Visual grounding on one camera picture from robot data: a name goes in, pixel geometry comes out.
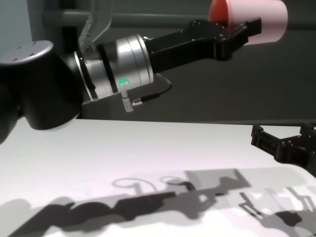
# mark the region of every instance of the pink cup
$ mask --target pink cup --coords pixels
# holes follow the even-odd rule
[[[262,33],[249,38],[249,44],[276,42],[286,31],[288,14],[281,0],[213,0],[209,20],[236,25],[256,17],[262,19]]]

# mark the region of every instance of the black cable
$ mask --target black cable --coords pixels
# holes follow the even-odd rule
[[[169,87],[168,87],[166,90],[162,91],[162,92],[158,92],[158,93],[154,93],[154,94],[150,94],[150,95],[141,96],[141,97],[140,97],[140,100],[141,100],[142,103],[143,103],[143,102],[150,101],[150,100],[153,100],[153,99],[156,99],[156,98],[160,97],[161,95],[167,93],[168,91],[170,91],[170,90],[172,89],[172,84],[171,84],[171,82],[170,82],[167,78],[165,78],[164,76],[162,76],[162,75],[160,75],[160,74],[156,74],[156,75],[158,75],[159,78],[164,79],[165,82],[167,82],[167,83],[169,84]]]

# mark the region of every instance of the green led light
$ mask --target green led light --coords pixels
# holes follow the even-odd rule
[[[129,80],[128,80],[127,78],[123,78],[123,79],[121,79],[121,80],[118,82],[118,85],[119,85],[120,87],[126,86],[126,85],[130,85],[130,82],[129,82]]]

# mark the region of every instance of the gray background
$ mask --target gray background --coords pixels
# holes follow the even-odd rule
[[[31,38],[49,39],[61,48],[60,29],[44,27],[40,14],[47,7],[57,8],[58,1],[28,0],[28,4],[27,8],[23,0],[0,1],[0,53]],[[206,15],[209,5],[209,0],[114,0],[114,12]],[[88,9],[89,1],[78,0],[77,6]],[[104,42],[133,34],[158,37],[177,30],[111,28]],[[173,89],[132,113],[124,111],[118,95],[85,105],[82,115],[84,119],[177,122],[316,121],[315,42],[315,31],[288,31],[277,43],[244,47],[229,62],[202,60],[164,72]],[[157,81],[131,95],[164,86]]]

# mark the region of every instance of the white table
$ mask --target white table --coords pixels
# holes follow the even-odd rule
[[[250,132],[97,120],[42,132],[23,119],[0,146],[0,236],[315,234],[316,179],[251,146]],[[251,205],[262,214],[250,215]]]

